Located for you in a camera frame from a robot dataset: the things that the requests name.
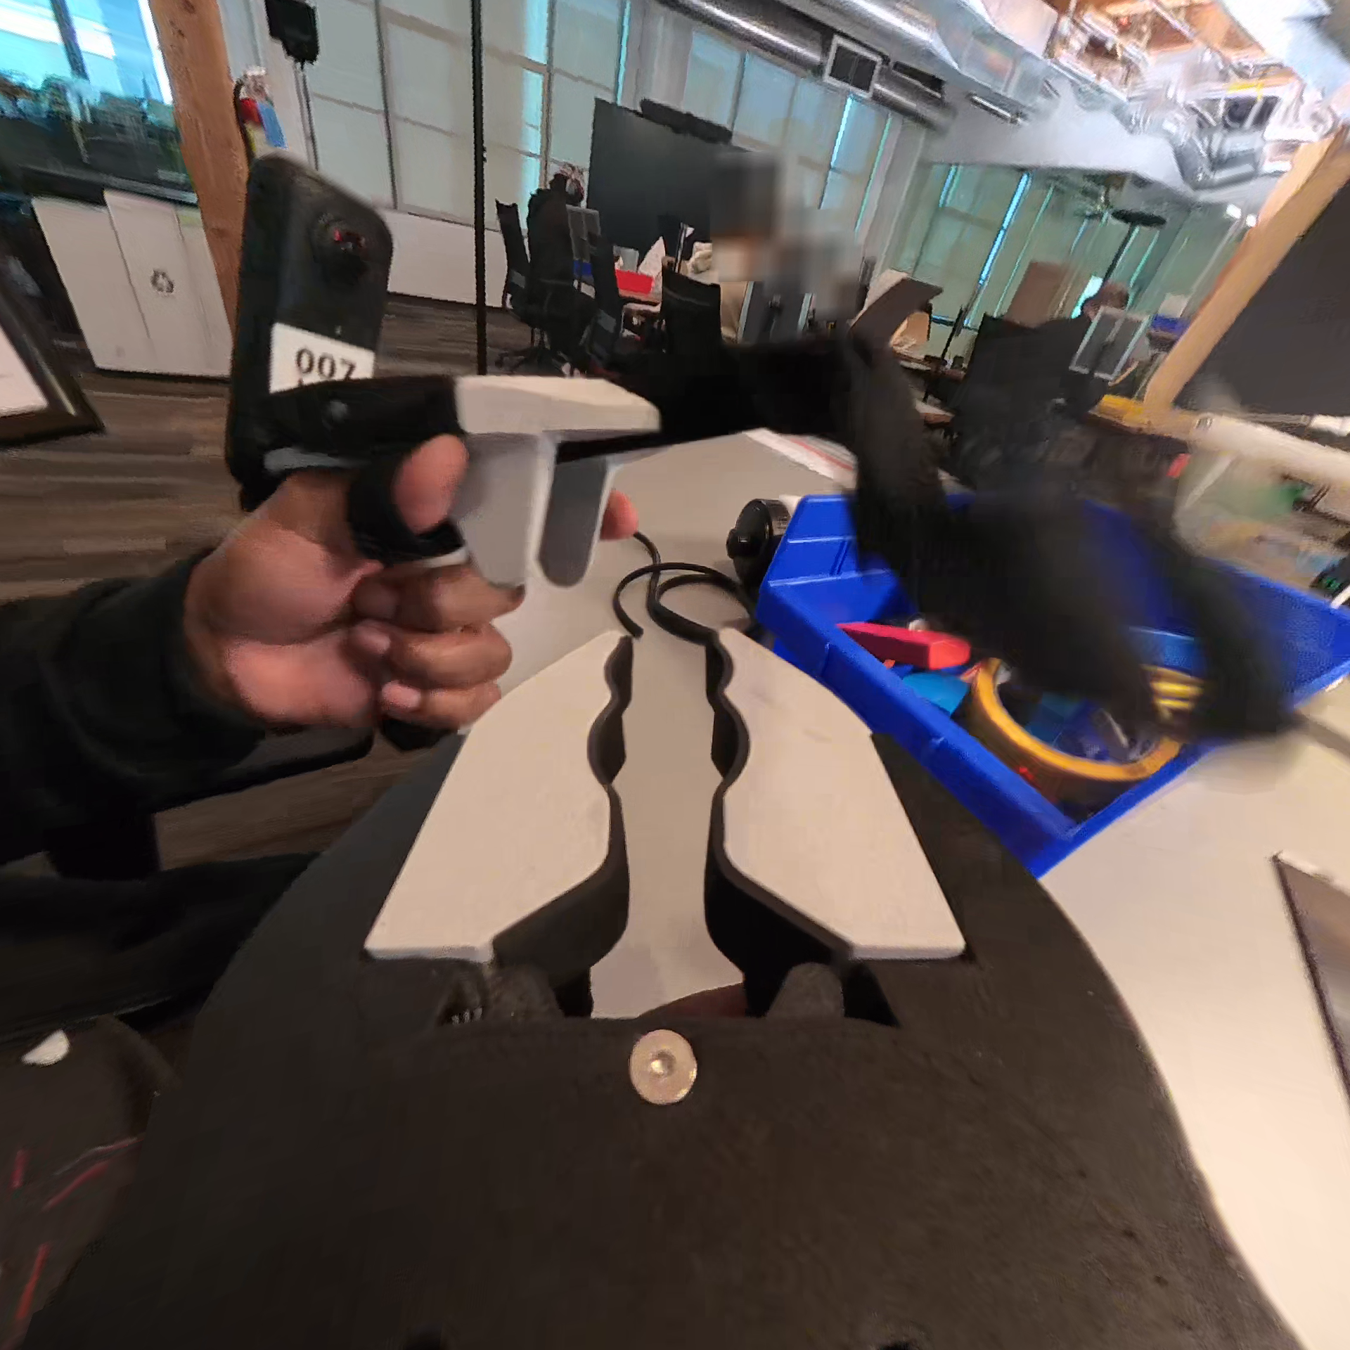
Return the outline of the white cabinet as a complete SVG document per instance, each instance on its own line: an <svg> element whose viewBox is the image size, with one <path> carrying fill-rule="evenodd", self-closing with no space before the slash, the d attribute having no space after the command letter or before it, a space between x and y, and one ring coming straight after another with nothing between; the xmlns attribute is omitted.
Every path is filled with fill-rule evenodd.
<svg viewBox="0 0 1350 1350"><path fill-rule="evenodd" d="M99 205L32 199L95 368L227 379L231 351L200 211L105 190Z"/></svg>

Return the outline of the large black screen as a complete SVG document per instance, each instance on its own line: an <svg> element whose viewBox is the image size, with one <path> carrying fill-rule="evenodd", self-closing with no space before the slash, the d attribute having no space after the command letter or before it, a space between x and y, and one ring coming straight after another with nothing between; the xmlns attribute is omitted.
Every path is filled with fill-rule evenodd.
<svg viewBox="0 0 1350 1350"><path fill-rule="evenodd" d="M613 244L641 256L665 235L666 218L690 228L694 242L707 242L717 170L738 152L596 98L586 205Z"/></svg>

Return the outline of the black fuzzy cloth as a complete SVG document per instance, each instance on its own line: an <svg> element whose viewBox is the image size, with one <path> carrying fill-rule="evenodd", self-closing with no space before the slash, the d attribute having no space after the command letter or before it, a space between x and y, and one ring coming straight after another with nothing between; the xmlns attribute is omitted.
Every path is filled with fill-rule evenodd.
<svg viewBox="0 0 1350 1350"><path fill-rule="evenodd" d="M669 444L766 429L845 448L854 462L857 554L884 564L920 614L1037 690L1092 700L1130 731L1188 739L1257 739L1290 727L1273 641L1244 610L1235 582L1169 523L1140 513L1127 530L1199 651L1192 710L1165 717L1088 506L1040 488L950 499L912 387L880 347L809 336L691 356L648 349L615 381L649 401Z"/></svg>

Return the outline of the red fire extinguisher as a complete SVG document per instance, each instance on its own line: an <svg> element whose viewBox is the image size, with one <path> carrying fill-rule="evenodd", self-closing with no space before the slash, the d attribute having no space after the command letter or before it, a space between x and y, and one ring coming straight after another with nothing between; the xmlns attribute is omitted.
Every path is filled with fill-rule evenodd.
<svg viewBox="0 0 1350 1350"><path fill-rule="evenodd" d="M234 79L231 105L247 163L286 147L264 69L250 66Z"/></svg>

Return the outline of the person's black clothing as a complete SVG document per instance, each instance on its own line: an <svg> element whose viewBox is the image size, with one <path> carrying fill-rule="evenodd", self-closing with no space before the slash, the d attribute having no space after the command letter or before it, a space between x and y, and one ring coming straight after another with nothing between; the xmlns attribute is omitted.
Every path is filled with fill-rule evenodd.
<svg viewBox="0 0 1350 1350"><path fill-rule="evenodd" d="M101 1017L199 1001L321 856L281 852L129 880L4 872L2 1063Z"/></svg>

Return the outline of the yellow tape roll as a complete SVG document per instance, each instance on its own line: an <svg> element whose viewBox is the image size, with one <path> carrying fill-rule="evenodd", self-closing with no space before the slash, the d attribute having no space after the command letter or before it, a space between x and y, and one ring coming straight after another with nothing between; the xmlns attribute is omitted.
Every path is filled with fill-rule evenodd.
<svg viewBox="0 0 1350 1350"><path fill-rule="evenodd" d="M1183 745L1124 731L1103 706L1022 680L1002 659L968 671L967 732L1064 814L1084 820L1171 768Z"/></svg>

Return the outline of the person's left forearm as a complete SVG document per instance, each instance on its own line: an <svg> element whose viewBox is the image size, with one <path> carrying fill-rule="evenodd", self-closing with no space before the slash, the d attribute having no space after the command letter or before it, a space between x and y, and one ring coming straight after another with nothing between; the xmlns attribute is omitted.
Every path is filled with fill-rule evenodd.
<svg viewBox="0 0 1350 1350"><path fill-rule="evenodd" d="M199 551L1 606L1 860L113 806L208 786L264 727L216 700L184 628Z"/></svg>

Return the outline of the red flat block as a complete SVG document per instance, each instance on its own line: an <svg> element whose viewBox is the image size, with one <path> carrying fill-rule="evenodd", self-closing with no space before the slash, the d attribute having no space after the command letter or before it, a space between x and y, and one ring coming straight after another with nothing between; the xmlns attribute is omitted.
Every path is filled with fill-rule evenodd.
<svg viewBox="0 0 1350 1350"><path fill-rule="evenodd" d="M970 642L940 630L878 621L845 621L836 628L877 661L890 662L891 666L939 672L963 669L971 662Z"/></svg>

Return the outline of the dark picture frame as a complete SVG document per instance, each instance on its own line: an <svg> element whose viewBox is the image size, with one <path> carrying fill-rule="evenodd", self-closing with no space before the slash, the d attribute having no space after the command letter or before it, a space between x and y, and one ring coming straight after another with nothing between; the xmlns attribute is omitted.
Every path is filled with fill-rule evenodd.
<svg viewBox="0 0 1350 1350"><path fill-rule="evenodd" d="M105 430L1 252L1 451Z"/></svg>

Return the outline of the white tube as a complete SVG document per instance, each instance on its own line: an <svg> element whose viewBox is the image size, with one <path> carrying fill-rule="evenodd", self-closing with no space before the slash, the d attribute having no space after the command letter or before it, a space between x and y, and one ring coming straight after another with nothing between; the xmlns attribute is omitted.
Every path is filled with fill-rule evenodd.
<svg viewBox="0 0 1350 1350"><path fill-rule="evenodd" d="M1300 439L1252 419L1202 413L1188 433L1192 448L1272 465L1292 479L1348 489L1348 450Z"/></svg>

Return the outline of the dark metal plate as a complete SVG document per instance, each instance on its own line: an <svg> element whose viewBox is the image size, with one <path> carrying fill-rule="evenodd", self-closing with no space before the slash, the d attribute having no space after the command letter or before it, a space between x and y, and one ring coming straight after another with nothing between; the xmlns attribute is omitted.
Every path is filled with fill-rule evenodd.
<svg viewBox="0 0 1350 1350"><path fill-rule="evenodd" d="M1348 1084L1348 891L1335 879L1293 858L1273 855L1293 935L1304 960L1324 1035Z"/></svg>

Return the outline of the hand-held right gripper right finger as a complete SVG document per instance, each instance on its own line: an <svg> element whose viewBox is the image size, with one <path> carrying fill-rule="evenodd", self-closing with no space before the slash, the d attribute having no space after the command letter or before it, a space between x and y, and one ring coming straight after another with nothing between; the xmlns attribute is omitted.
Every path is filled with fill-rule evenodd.
<svg viewBox="0 0 1350 1350"><path fill-rule="evenodd" d="M863 720L732 627L705 669L717 950L743 976L960 957L965 938Z"/></svg>

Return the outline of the black round device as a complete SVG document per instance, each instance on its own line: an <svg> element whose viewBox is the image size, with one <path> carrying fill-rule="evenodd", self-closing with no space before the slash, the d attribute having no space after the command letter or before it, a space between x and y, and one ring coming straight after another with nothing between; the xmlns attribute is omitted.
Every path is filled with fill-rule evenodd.
<svg viewBox="0 0 1350 1350"><path fill-rule="evenodd" d="M797 512L797 495L750 498L726 531L724 550L746 597L757 599L778 544Z"/></svg>

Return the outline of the black wall panel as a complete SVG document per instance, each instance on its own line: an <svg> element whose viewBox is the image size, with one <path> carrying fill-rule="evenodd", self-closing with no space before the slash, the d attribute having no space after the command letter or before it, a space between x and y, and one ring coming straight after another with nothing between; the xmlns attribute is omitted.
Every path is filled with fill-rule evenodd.
<svg viewBox="0 0 1350 1350"><path fill-rule="evenodd" d="M1290 246L1176 398L1228 415L1348 415L1348 187Z"/></svg>

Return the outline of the slanted wooden beam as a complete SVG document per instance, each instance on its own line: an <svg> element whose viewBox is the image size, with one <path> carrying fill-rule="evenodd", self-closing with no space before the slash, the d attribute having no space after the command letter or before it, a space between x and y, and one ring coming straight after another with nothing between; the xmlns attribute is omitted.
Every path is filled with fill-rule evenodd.
<svg viewBox="0 0 1350 1350"><path fill-rule="evenodd" d="M1234 249L1186 330L1157 364L1140 399L1140 424L1174 423L1176 398L1240 318L1278 264L1324 214L1348 180L1348 128L1304 145L1273 187L1257 222Z"/></svg>

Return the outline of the blue plastic bin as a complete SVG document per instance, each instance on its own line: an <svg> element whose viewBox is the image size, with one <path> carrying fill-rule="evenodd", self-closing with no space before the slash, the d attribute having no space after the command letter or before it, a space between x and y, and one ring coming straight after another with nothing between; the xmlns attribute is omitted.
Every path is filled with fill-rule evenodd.
<svg viewBox="0 0 1350 1350"><path fill-rule="evenodd" d="M1189 619L1154 562L1147 559L1129 519L1100 503L1085 510L1093 547L1119 574L1130 626L1141 630L1147 655L1199 672ZM1347 678L1348 616L1324 597L1219 562L1257 626L1272 641L1293 707ZM1074 820L1003 765L953 717L902 683L863 648L845 638L840 623L871 621L911 612L902 585L880 564L859 561L852 514L843 493L797 500L760 583L755 616L773 637L778 657L845 702L873 734L884 734L912 755L961 806L971 810L1036 877L1110 828L1143 801L1185 775L1216 742L1179 751L1172 763L1099 811Z"/></svg>

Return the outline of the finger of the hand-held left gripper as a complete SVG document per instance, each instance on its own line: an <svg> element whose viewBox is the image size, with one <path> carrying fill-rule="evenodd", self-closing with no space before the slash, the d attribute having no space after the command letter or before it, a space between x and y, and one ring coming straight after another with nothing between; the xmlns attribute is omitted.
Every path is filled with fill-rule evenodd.
<svg viewBox="0 0 1350 1350"><path fill-rule="evenodd" d="M604 437L662 427L653 403L608 379L456 378L454 385L463 436Z"/></svg>

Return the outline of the person's left hand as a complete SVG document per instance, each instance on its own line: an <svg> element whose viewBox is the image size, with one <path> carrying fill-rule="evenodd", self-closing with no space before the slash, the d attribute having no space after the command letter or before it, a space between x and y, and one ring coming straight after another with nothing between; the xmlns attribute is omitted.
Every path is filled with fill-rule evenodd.
<svg viewBox="0 0 1350 1350"><path fill-rule="evenodd" d="M355 547L352 474L305 469L191 569L182 637L208 693L268 728L456 732L499 699L497 621L523 586L470 564L383 567Z"/></svg>

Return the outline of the silver ceiling duct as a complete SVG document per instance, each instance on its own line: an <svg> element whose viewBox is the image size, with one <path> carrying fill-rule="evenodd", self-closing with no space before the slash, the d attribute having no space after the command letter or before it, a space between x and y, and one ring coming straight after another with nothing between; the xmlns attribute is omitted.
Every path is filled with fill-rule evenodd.
<svg viewBox="0 0 1350 1350"><path fill-rule="evenodd" d="M835 93L874 104L926 129L946 129L954 115L936 76L890 59L784 3L659 1L659 7L739 42Z"/></svg>

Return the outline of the wooden post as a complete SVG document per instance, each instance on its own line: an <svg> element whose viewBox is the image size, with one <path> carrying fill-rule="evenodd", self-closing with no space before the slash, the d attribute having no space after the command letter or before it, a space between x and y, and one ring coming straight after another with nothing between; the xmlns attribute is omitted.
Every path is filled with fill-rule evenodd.
<svg viewBox="0 0 1350 1350"><path fill-rule="evenodd" d="M219 5L215 1L150 1L147 7L217 291L229 329L236 330L248 163L236 121Z"/></svg>

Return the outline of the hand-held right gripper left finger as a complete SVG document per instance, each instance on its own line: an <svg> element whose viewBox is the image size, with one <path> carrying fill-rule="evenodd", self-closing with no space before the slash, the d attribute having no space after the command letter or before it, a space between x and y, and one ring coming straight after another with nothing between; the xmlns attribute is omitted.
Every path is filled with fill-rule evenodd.
<svg viewBox="0 0 1350 1350"><path fill-rule="evenodd" d="M614 779L631 693L632 640L610 630L503 694L462 739L365 955L587 976L628 922Z"/></svg>

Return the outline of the black pole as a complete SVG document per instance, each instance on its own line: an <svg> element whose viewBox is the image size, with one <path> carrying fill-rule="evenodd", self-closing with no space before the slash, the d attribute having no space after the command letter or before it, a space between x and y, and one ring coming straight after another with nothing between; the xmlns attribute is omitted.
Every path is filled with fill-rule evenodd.
<svg viewBox="0 0 1350 1350"><path fill-rule="evenodd" d="M473 188L473 325L476 374L487 374L486 126L483 1L469 5L470 149Z"/></svg>

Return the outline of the black office chair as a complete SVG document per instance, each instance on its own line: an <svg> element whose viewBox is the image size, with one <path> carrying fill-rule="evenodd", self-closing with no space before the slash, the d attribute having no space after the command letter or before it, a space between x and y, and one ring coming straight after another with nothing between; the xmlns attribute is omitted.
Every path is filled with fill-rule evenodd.
<svg viewBox="0 0 1350 1350"><path fill-rule="evenodd" d="M566 374L579 351L577 301L573 282L541 278L528 253L517 204L494 202L504 252L504 309L528 332L525 346L503 349L494 367L504 372L524 370Z"/></svg>
<svg viewBox="0 0 1350 1350"><path fill-rule="evenodd" d="M721 287L684 275L674 267L662 271L659 332L667 357L680 363L711 361L719 353Z"/></svg>

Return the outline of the dark cloth with red marks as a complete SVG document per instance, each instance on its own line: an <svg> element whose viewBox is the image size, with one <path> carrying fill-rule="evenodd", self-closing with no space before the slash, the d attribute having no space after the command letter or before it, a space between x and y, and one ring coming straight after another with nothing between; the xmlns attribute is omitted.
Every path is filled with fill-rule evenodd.
<svg viewBox="0 0 1350 1350"><path fill-rule="evenodd" d="M177 1084L160 1050L102 1017L2 1053L1 1346L99 1240L136 1171L153 1107Z"/></svg>

